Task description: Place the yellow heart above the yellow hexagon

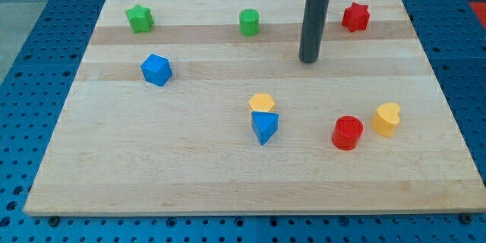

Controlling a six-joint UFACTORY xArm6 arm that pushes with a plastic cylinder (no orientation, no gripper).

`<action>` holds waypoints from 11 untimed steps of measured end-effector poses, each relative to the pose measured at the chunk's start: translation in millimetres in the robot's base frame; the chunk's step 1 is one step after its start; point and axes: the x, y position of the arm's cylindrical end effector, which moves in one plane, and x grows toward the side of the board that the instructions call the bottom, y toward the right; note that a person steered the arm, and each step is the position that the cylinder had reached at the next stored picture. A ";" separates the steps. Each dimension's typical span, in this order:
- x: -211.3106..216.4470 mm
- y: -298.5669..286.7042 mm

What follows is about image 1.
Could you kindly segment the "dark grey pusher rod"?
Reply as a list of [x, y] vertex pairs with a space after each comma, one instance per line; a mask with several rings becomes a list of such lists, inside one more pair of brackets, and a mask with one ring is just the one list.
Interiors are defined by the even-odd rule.
[[329, 0], [305, 1], [298, 54], [301, 62], [313, 63], [318, 59], [328, 4]]

